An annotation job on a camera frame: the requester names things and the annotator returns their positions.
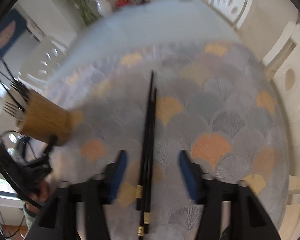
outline wooden cup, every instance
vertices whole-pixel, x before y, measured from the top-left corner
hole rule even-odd
[[[69,112],[34,90],[29,92],[25,117],[18,124],[18,132],[44,143],[57,136],[57,146],[64,144],[72,133]]]

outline red object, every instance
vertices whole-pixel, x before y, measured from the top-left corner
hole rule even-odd
[[[130,4],[130,0],[116,0],[115,1],[115,5],[117,7],[122,7],[122,6],[125,6],[127,4]]]

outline hand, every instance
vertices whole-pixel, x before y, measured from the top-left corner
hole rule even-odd
[[[31,198],[35,201],[46,202],[49,197],[49,193],[50,193],[49,192],[49,184],[45,180],[43,180],[39,183],[39,189],[40,189],[39,196],[35,193],[31,193],[29,195],[29,198]],[[35,213],[35,214],[39,213],[39,209],[29,203],[26,203],[26,208],[32,213]]]

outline gold chopstick band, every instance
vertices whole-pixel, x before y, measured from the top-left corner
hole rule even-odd
[[[136,198],[142,198],[142,186],[137,185]]]
[[[138,228],[138,236],[144,236],[143,227],[142,226],[139,226],[139,228]]]
[[[145,212],[143,223],[147,225],[149,224],[149,221],[150,221],[150,212]]]

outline patterned tablecloth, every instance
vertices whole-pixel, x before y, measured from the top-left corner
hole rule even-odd
[[[79,67],[47,88],[72,111],[74,133],[56,148],[57,180],[78,183],[100,173],[119,150],[128,166],[105,206],[111,239],[137,239],[135,210],[150,72],[158,87],[152,217],[147,239],[193,239],[202,206],[189,199],[177,158],[181,149],[218,179],[252,186],[277,228],[288,190],[281,109],[263,68],[244,47],[183,42],[140,48]]]

